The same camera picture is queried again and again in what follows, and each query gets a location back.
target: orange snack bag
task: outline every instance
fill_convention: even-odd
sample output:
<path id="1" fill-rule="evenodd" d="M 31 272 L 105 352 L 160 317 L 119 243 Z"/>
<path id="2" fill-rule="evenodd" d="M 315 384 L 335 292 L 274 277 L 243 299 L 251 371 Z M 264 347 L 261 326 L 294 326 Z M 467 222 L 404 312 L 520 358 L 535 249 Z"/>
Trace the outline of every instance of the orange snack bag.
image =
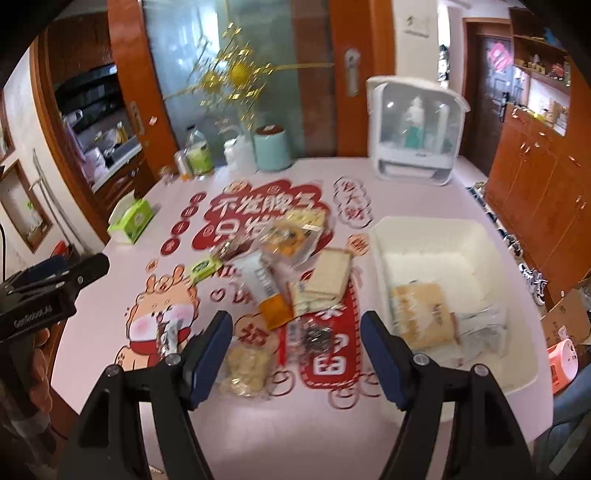
<path id="1" fill-rule="evenodd" d="M 262 252 L 256 250 L 248 255 L 237 257 L 234 265 L 242 272 L 244 284 L 258 303 L 269 330 L 273 330 L 285 325 L 294 316 L 291 306 L 263 264 L 261 255 Z"/>

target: green label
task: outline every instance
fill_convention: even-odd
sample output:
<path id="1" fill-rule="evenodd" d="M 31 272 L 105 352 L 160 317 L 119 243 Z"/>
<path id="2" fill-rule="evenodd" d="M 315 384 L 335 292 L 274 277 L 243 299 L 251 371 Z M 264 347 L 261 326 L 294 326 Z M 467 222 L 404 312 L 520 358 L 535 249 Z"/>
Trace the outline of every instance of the green label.
<path id="1" fill-rule="evenodd" d="M 194 147 L 187 152 L 189 164 L 196 175 L 207 173 L 213 168 L 212 156 L 209 147 Z"/>

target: glass door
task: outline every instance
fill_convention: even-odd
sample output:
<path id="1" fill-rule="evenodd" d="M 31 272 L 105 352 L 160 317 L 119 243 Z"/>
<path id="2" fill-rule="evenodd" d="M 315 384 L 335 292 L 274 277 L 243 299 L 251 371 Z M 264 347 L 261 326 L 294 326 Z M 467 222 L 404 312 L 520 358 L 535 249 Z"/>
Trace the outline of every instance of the glass door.
<path id="1" fill-rule="evenodd" d="M 390 0 L 108 7 L 119 81 L 153 171 L 171 163 L 193 125 L 217 164 L 228 125 L 280 125 L 293 158 L 366 156 L 365 80 L 394 73 Z"/>

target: cardboard box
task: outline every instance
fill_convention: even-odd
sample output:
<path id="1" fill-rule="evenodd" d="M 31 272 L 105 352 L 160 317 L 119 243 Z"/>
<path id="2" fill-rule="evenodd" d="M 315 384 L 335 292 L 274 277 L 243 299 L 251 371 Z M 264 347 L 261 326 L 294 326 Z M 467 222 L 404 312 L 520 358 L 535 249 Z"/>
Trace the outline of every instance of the cardboard box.
<path id="1" fill-rule="evenodd" d="M 576 285 L 542 318 L 542 329 L 548 348 L 565 338 L 570 338 L 575 346 L 591 345 L 591 323 L 577 290 L 588 284 L 591 284 L 590 279 Z"/>

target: wooden door frame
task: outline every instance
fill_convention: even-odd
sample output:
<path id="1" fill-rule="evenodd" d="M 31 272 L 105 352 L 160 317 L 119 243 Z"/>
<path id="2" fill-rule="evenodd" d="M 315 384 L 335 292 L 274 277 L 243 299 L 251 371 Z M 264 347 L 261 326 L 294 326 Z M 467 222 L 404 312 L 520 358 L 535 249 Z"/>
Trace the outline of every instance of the wooden door frame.
<path id="1" fill-rule="evenodd" d="M 476 99 L 478 97 L 478 82 L 480 74 L 478 37 L 487 36 L 505 38 L 511 42 L 511 46 L 513 45 L 513 39 L 511 20 L 508 18 L 466 17 L 463 19 L 463 29 L 464 79 L 462 82 L 462 96 L 472 108 L 472 110 L 466 114 L 464 131 L 462 134 L 462 144 L 460 147 L 460 153 L 465 155 L 467 153 L 466 149 L 469 148 L 469 143 L 472 139 L 474 128 L 473 116 L 476 112 Z"/>
<path id="2" fill-rule="evenodd" d="M 35 108 L 51 156 L 68 190 L 70 190 L 74 201 L 97 236 L 106 244 L 109 241 L 109 235 L 107 233 L 109 224 L 104 212 L 96 201 L 95 195 L 84 178 L 82 171 L 73 169 L 66 160 L 66 158 L 72 158 L 73 152 L 70 152 L 68 147 L 68 139 L 53 92 L 48 56 L 47 29 L 32 43 L 29 62 Z"/>

